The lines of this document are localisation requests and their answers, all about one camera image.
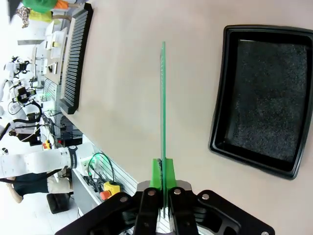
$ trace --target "person's arm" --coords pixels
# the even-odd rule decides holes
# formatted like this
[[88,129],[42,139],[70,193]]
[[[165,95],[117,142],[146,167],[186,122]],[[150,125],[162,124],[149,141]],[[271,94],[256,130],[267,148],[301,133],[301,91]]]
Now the person's arm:
[[13,197],[13,199],[17,202],[17,203],[21,203],[22,200],[23,200],[23,197],[20,196],[13,188],[12,184],[7,184],[9,190],[10,190],[10,193]]

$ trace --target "beige shorts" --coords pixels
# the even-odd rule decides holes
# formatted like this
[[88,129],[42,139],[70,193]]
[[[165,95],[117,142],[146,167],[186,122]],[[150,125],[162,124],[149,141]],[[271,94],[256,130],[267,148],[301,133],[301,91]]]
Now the beige shorts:
[[67,178],[59,178],[59,182],[56,181],[54,176],[47,178],[49,193],[69,193],[73,190],[69,187],[69,181]]

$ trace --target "orange cloth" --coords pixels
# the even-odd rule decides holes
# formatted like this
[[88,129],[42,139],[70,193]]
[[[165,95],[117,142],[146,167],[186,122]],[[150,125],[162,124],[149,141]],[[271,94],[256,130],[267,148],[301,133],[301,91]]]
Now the orange cloth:
[[68,2],[63,0],[58,0],[55,4],[54,9],[68,9]]

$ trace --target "green shirt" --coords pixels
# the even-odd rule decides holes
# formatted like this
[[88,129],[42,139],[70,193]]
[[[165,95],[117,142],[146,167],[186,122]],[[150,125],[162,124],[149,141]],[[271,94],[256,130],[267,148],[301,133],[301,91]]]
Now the green shirt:
[[58,0],[23,0],[25,7],[39,13],[46,13],[55,7]]

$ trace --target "plaid shirt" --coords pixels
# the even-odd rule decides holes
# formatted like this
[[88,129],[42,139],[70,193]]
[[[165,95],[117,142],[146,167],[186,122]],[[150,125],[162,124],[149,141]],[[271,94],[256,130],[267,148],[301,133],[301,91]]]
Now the plaid shirt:
[[29,14],[30,14],[30,8],[22,6],[21,8],[16,10],[16,14],[22,19],[23,26],[22,28],[26,28],[29,26]]

